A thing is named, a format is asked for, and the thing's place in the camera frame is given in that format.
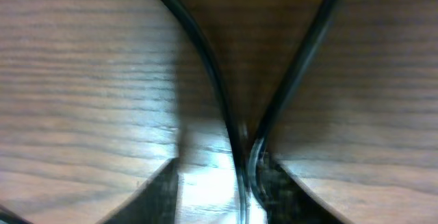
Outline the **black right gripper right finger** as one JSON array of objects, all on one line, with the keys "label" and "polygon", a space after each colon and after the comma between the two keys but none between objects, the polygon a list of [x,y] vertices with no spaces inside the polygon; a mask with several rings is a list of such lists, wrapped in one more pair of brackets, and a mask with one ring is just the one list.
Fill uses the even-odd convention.
[{"label": "black right gripper right finger", "polygon": [[258,171],[268,224],[348,224],[350,221],[307,192],[271,155]]}]

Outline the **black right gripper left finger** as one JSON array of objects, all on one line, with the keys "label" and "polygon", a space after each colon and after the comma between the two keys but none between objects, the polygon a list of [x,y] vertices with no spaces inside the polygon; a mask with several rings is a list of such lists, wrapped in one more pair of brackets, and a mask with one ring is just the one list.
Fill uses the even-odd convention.
[{"label": "black right gripper left finger", "polygon": [[161,167],[102,224],[175,224],[179,188],[179,160],[173,158]]}]

